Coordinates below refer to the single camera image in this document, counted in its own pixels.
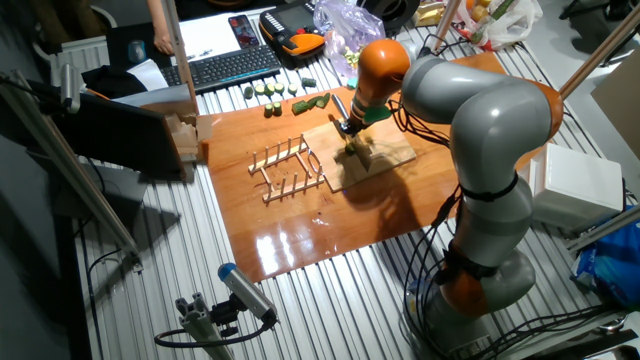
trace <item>paper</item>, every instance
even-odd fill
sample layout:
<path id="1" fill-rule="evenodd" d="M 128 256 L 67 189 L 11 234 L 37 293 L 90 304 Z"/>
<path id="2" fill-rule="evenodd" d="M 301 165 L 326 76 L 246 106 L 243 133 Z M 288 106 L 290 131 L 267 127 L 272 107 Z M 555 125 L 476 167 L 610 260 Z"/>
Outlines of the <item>paper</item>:
<path id="1" fill-rule="evenodd" d="M 169 87 L 155 61 L 148 59 L 127 71 L 140 80 L 147 91 Z"/>
<path id="2" fill-rule="evenodd" d="M 189 62 L 240 50 L 238 40 L 229 25 L 234 13 L 209 16 L 180 23 L 180 32 Z"/>
<path id="3" fill-rule="evenodd" d="M 187 87 L 187 84 L 182 84 L 153 91 L 141 92 L 119 99 L 114 99 L 113 101 L 140 107 L 147 104 L 191 101 L 191 96 L 189 95 L 189 88 Z"/>

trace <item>person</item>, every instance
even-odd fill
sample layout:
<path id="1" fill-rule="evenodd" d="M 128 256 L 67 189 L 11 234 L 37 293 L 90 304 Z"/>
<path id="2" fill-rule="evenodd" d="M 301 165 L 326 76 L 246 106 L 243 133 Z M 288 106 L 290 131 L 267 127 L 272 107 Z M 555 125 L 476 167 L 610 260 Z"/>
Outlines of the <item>person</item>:
<path id="1" fill-rule="evenodd" d="M 164 18 L 162 0 L 147 0 L 147 6 L 151 13 L 151 22 L 153 23 L 153 45 L 155 45 L 156 49 L 161 53 L 173 55 L 173 46 L 171 46 L 167 20 Z"/>

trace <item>black keyboard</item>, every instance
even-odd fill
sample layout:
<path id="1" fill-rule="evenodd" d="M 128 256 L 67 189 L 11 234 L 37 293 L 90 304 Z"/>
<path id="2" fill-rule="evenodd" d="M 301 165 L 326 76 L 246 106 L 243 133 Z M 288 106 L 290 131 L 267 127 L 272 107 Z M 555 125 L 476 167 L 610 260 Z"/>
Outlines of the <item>black keyboard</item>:
<path id="1" fill-rule="evenodd" d="M 197 93 L 272 76 L 280 72 L 280 62 L 268 45 L 242 49 L 189 63 Z M 180 85 L 178 67 L 160 70 L 169 86 Z"/>

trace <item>white container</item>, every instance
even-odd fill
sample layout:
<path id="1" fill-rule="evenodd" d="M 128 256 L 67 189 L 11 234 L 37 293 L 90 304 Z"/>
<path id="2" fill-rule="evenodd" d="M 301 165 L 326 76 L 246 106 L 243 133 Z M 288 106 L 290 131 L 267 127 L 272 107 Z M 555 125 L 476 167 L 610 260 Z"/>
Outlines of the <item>white container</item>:
<path id="1" fill-rule="evenodd" d="M 622 211 L 620 164 L 547 144 L 520 175 L 533 193 L 533 219 L 583 231 Z"/>

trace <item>phone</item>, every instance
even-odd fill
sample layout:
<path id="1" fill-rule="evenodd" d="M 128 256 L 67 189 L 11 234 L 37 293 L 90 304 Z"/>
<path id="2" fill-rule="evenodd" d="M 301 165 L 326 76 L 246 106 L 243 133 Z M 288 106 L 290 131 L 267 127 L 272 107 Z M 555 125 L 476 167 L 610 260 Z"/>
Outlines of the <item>phone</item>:
<path id="1" fill-rule="evenodd" d="M 233 33 L 236 35 L 236 40 L 238 40 L 241 49 L 260 45 L 247 15 L 230 17 L 229 25 L 231 25 L 231 29 L 233 29 Z"/>

